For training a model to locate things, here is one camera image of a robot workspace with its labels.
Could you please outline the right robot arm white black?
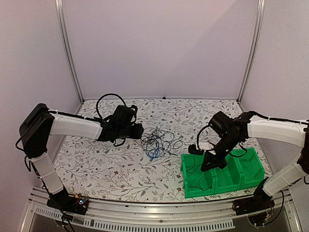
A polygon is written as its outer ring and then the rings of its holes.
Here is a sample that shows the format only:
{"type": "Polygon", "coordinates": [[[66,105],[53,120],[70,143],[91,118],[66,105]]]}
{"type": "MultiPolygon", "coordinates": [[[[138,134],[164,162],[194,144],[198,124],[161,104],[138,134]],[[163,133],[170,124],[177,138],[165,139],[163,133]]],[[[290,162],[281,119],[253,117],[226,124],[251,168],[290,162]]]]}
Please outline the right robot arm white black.
{"type": "Polygon", "coordinates": [[[291,186],[309,174],[309,123],[291,119],[263,116],[248,111],[230,118],[222,111],[217,112],[209,121],[208,127],[219,136],[220,141],[203,151],[201,171],[225,168],[226,156],[240,142],[248,138],[269,139],[301,148],[300,156],[283,167],[273,176],[264,179],[255,189],[250,200],[254,211],[261,210],[272,201],[273,195],[291,186]]]}

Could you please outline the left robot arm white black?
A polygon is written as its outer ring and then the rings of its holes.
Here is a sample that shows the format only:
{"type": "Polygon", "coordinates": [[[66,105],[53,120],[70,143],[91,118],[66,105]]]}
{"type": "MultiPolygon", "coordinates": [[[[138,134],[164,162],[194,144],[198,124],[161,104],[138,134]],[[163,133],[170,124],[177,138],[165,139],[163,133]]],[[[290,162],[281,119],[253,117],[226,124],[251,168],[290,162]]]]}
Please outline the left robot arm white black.
{"type": "Polygon", "coordinates": [[[62,210],[72,205],[72,200],[49,158],[47,143],[52,135],[89,138],[99,142],[140,139],[144,128],[137,123],[137,107],[128,107],[125,102],[117,106],[107,117],[98,114],[95,118],[83,117],[49,109],[39,103],[31,111],[19,128],[20,137],[15,147],[24,152],[42,181],[50,199],[62,210]]]}

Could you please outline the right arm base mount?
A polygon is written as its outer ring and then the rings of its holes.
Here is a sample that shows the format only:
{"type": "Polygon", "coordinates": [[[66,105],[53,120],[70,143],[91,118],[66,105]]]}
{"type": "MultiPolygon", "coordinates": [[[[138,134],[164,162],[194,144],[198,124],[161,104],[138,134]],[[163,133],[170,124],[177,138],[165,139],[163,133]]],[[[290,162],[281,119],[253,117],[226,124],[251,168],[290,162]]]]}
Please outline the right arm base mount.
{"type": "Polygon", "coordinates": [[[265,227],[273,223],[281,214],[284,206],[284,193],[281,190],[281,206],[279,212],[274,216],[275,203],[273,197],[263,199],[262,196],[233,201],[232,210],[237,216],[247,215],[248,222],[255,228],[265,227]]]}

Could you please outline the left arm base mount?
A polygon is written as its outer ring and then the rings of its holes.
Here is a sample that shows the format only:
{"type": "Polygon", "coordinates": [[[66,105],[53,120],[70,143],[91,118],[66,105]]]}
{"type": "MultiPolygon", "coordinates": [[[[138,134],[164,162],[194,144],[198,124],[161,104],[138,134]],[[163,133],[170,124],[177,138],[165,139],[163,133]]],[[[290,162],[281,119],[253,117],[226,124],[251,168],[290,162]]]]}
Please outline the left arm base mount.
{"type": "Polygon", "coordinates": [[[52,194],[47,201],[47,206],[51,208],[79,215],[86,214],[88,205],[89,197],[81,194],[74,196],[65,193],[52,194]]]}

